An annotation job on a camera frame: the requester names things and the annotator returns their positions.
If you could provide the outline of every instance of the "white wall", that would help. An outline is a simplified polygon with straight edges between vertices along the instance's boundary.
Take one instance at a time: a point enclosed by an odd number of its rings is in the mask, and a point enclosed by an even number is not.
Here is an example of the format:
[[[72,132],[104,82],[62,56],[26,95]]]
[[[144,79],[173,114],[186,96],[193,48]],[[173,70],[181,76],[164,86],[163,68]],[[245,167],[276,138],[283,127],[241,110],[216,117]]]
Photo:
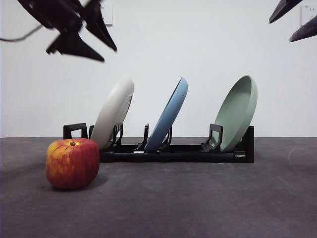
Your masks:
[[[1,43],[1,136],[62,136],[64,124],[94,124],[124,73],[135,83],[125,136],[142,136],[146,123],[154,128],[181,76],[189,93],[174,136],[207,136],[226,94],[245,74],[259,89],[256,136],[317,136],[317,37],[289,43],[300,9],[269,25],[277,2],[112,0],[115,22],[108,29],[118,53],[81,33],[105,64],[48,56],[57,31]],[[17,1],[1,4],[2,37],[21,36],[38,24]]]

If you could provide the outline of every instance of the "apple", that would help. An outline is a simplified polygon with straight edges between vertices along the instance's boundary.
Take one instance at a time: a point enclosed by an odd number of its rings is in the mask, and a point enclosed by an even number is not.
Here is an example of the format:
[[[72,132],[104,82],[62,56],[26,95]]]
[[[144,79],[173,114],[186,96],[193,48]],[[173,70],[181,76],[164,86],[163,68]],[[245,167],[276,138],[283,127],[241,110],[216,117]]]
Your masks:
[[[46,155],[48,181],[61,189],[78,189],[90,184],[100,164],[98,144],[89,139],[54,141]]]

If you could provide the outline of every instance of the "black dish rack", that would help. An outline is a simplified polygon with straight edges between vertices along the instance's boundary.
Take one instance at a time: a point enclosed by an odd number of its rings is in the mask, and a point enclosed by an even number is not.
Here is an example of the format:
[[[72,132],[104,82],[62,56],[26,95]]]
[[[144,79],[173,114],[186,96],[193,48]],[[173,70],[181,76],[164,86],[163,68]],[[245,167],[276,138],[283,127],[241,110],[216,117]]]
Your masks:
[[[81,138],[89,138],[94,126],[89,127],[89,137],[85,123],[64,126],[64,139],[72,138],[72,131],[81,130]],[[213,132],[218,133],[215,146],[210,145]],[[221,152],[223,128],[220,125],[210,124],[209,137],[200,145],[173,145],[172,128],[159,149],[145,152],[144,147],[148,141],[149,125],[144,127],[144,138],[138,144],[122,144],[123,124],[113,128],[111,145],[100,151],[102,163],[114,162],[208,162],[208,163],[254,163],[254,127],[249,126],[241,141],[230,152]]]

